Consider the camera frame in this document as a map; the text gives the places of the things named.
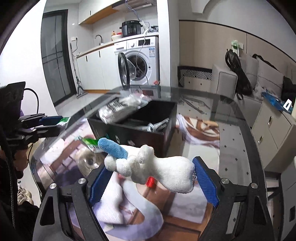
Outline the operator hand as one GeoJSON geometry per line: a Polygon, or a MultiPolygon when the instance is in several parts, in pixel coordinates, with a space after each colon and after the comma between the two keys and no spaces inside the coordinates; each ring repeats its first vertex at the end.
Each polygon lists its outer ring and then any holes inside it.
{"type": "Polygon", "coordinates": [[[17,179],[22,179],[23,171],[28,166],[27,149],[19,150],[15,153],[14,167],[17,179]]]}

